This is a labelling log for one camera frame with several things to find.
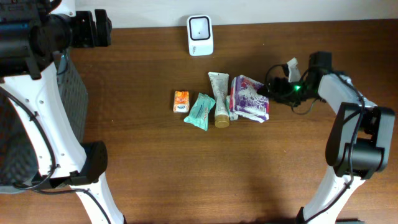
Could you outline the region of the small green tissue packet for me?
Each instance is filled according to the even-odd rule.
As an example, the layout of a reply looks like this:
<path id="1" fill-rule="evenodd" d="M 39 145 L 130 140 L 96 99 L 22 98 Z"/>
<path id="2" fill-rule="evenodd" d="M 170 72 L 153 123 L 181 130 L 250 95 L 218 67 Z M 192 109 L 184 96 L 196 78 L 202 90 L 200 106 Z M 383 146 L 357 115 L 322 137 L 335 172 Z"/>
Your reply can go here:
<path id="1" fill-rule="evenodd" d="M 229 114 L 229 120 L 230 121 L 236 121 L 238 118 L 239 118 L 239 116 L 235 113 L 235 112 L 233 112 L 233 111 L 231 111 L 231 108 L 230 108 L 230 100 L 231 100 L 231 96 L 230 95 L 228 95 L 227 97 L 226 97 L 226 109 L 228 110 L 228 114 Z"/>

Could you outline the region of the orange white packet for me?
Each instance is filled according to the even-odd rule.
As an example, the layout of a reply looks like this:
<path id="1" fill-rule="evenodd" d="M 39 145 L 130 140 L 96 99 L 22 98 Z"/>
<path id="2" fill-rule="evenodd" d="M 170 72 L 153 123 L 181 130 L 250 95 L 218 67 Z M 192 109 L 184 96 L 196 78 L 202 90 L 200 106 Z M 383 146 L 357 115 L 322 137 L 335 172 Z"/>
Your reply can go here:
<path id="1" fill-rule="evenodd" d="M 174 113 L 188 113 L 190 109 L 190 99 L 188 91 L 175 91 L 174 94 Z"/>

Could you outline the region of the pink floral pad package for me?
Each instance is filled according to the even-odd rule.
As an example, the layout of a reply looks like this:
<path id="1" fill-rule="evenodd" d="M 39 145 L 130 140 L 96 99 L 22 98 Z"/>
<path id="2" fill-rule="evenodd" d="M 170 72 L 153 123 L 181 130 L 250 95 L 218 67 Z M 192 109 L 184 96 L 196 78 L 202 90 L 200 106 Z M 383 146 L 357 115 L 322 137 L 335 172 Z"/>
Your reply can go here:
<path id="1" fill-rule="evenodd" d="M 269 119 L 269 100 L 257 93 L 264 85 L 244 75 L 233 78 L 229 112 L 259 123 Z"/>

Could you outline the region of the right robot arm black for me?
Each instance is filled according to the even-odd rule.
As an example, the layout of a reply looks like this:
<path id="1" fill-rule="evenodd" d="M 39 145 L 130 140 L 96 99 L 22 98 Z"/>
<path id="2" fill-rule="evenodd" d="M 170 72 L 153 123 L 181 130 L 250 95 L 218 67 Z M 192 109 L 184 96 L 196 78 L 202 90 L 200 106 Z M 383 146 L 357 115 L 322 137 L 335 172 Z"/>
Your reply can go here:
<path id="1" fill-rule="evenodd" d="M 285 77 L 265 79 L 259 95 L 292 109 L 309 99 L 322 101 L 336 114 L 325 148 L 326 174 L 295 222 L 335 223 L 354 191 L 386 168 L 396 114 L 369 101 L 345 72 L 335 70 L 329 52 L 312 53 L 296 80 L 288 64 L 281 68 Z"/>

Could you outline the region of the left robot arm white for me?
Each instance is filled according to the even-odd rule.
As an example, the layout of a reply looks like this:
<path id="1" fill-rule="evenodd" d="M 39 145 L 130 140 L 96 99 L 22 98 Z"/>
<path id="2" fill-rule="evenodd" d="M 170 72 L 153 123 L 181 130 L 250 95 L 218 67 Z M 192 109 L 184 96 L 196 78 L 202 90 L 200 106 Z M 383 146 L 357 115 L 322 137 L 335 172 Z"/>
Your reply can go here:
<path id="1" fill-rule="evenodd" d="M 107 47 L 104 9 L 1 2 L 1 193 L 77 194 L 91 222 L 125 223 L 106 181 L 103 141 L 83 142 L 88 94 L 71 48 Z"/>

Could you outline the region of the white tube gold cap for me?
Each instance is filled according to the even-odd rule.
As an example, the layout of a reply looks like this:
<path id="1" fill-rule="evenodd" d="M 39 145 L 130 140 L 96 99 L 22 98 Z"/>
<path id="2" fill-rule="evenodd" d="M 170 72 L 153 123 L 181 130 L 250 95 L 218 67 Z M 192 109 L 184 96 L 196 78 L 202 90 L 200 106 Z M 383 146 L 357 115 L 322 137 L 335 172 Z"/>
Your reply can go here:
<path id="1" fill-rule="evenodd" d="M 226 107 L 229 75 L 227 73 L 209 72 L 208 76 L 216 101 L 215 126 L 217 128 L 226 128 L 229 126 L 229 113 Z"/>

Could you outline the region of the teal wipes packet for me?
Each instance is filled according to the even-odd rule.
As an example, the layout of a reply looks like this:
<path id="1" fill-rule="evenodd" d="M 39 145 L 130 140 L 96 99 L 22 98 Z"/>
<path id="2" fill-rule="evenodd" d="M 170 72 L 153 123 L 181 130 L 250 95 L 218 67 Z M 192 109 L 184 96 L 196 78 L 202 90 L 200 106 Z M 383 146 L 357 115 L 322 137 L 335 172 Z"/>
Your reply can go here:
<path id="1" fill-rule="evenodd" d="M 184 118 L 183 121 L 207 131 L 209 113 L 214 107 L 215 103 L 216 101 L 212 97 L 199 93 L 195 104 L 192 106 L 189 112 L 189 115 Z"/>

